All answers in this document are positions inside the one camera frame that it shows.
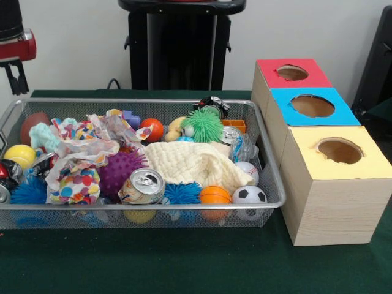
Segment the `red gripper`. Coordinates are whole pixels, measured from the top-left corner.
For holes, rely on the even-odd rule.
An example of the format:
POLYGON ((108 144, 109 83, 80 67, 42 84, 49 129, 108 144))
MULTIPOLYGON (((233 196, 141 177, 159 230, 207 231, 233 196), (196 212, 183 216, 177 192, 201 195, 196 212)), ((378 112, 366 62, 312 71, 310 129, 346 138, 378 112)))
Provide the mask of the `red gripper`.
POLYGON ((31 29, 26 28, 16 38, 1 41, 1 62, 5 62, 5 70, 12 94, 19 96, 29 92, 23 61, 36 58, 36 39, 31 29), (11 66, 18 69, 18 77, 14 77, 11 66))

